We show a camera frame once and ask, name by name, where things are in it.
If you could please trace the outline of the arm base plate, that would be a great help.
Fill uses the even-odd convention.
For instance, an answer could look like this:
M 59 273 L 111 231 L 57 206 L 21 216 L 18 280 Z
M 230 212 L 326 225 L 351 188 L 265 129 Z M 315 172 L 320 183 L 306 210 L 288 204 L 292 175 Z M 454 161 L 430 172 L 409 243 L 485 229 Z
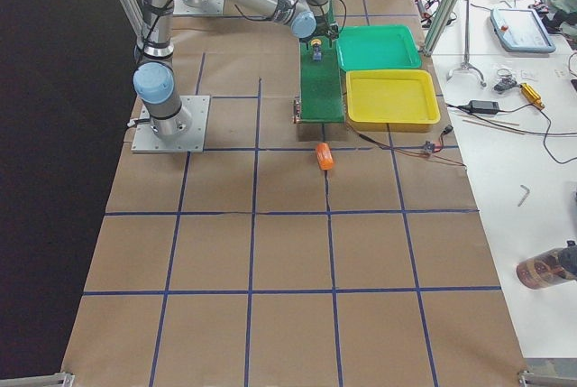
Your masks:
M 176 17 L 222 16 L 224 0 L 177 0 L 174 3 Z
M 202 152 L 205 146 L 210 96 L 181 96 L 181 108 L 170 119 L 152 118 L 142 106 L 141 119 L 133 136 L 132 152 L 181 153 Z

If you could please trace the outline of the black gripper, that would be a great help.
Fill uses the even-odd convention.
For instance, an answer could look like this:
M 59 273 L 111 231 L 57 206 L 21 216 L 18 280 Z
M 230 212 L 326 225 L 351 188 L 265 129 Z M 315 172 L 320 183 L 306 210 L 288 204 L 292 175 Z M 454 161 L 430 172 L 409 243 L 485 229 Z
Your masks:
M 339 38 L 339 26 L 334 20 L 333 8 L 330 3 L 324 5 L 314 5 L 310 4 L 311 11 L 315 16 L 316 28 L 313 32 L 314 35 L 326 35 L 326 38 L 330 43 Z M 305 50 L 310 49 L 312 36 L 305 39 L 304 45 Z

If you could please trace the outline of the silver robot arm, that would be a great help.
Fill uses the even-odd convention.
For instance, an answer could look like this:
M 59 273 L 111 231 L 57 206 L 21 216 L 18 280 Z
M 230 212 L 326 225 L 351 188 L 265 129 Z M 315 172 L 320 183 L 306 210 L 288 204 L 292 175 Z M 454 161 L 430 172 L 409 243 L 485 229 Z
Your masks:
M 343 130 L 332 0 L 142 0 L 139 152 L 302 150 Z

